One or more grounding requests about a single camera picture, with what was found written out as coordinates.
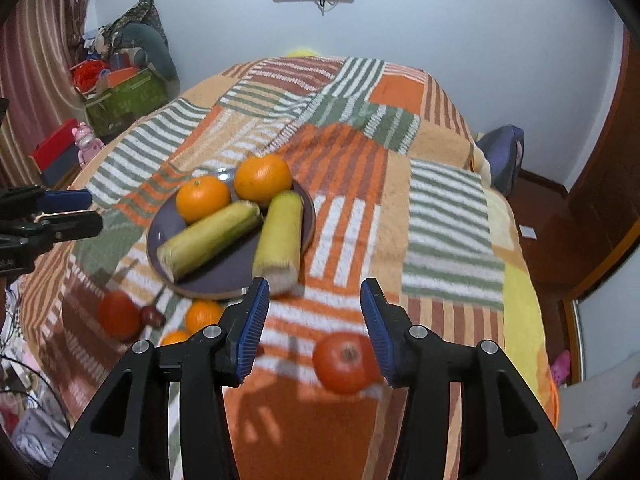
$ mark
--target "pink curtain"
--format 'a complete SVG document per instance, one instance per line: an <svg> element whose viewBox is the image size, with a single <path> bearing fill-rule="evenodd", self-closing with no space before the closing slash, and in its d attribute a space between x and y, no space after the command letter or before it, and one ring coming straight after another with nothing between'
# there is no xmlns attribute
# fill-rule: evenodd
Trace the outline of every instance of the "pink curtain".
<svg viewBox="0 0 640 480"><path fill-rule="evenodd" d="M12 185L39 183L28 154L70 118L86 120L69 68L78 59L87 0L20 0L0 27L0 164Z"/></svg>

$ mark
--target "metal bolt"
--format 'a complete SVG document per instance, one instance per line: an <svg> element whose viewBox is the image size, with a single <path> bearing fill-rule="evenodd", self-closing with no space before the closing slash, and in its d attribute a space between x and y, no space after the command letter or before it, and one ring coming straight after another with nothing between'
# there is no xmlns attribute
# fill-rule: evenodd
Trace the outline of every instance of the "metal bolt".
<svg viewBox="0 0 640 480"><path fill-rule="evenodd" d="M143 354L144 352L149 350L149 341L147 341L146 339L136 341L135 343L133 343L132 348L136 354Z"/></svg>
<svg viewBox="0 0 640 480"><path fill-rule="evenodd" d="M209 325L202 331L202 333L204 334L204 337L213 339L222 334L222 329L218 325Z"/></svg>
<svg viewBox="0 0 640 480"><path fill-rule="evenodd" d="M488 339L480 343L480 348L487 354L495 354L498 351L498 345Z"/></svg>
<svg viewBox="0 0 640 480"><path fill-rule="evenodd" d="M423 327L422 325L413 325L409 329L409 335L415 337L416 339L422 339L423 337L427 337L429 331Z"/></svg>

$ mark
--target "green storage box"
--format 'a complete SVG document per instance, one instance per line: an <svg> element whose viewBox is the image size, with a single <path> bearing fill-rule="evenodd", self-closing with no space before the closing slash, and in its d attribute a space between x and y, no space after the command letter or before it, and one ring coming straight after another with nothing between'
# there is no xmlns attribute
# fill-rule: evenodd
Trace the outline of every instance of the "green storage box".
<svg viewBox="0 0 640 480"><path fill-rule="evenodd" d="M86 114L98 137L111 136L122 133L168 101L164 82L145 69L89 100Z"/></svg>

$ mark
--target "dark brown floor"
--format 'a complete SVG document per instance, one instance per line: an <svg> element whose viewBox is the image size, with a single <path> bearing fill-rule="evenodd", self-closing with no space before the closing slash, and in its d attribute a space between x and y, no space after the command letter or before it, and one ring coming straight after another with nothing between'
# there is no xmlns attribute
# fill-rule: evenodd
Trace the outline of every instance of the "dark brown floor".
<svg viewBox="0 0 640 480"><path fill-rule="evenodd" d="M569 348L560 300L597 266L598 258L557 191L518 178L509 203L516 223L533 227L538 236L520 237L520 243L538 294L551 363Z"/></svg>

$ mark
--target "bed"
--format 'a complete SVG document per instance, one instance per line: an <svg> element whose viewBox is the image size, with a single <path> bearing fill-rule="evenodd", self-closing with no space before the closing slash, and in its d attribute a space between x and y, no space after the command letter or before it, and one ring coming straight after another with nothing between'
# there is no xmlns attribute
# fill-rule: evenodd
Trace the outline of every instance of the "bed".
<svg viewBox="0 0 640 480"><path fill-rule="evenodd" d="M314 200L314 241L300 284L271 302L246 383L225 393L243 479L383 479L406 393L378 385L355 397L323 390L314 342L365 333L363 277L444 339L505 349L551 418L540 308L506 200L456 107L433 77L361 58L268 58L204 80L143 118L82 170L104 218L94 240L56 245L22 282L20 322L31 351L78 417L126 346L95 319L105 290L157 301L181 326L191 300L149 267L155 211L193 175L278 153ZM170 388L170 464L181 475L178 386ZM446 478L456 478L460 388L450 391Z"/></svg>

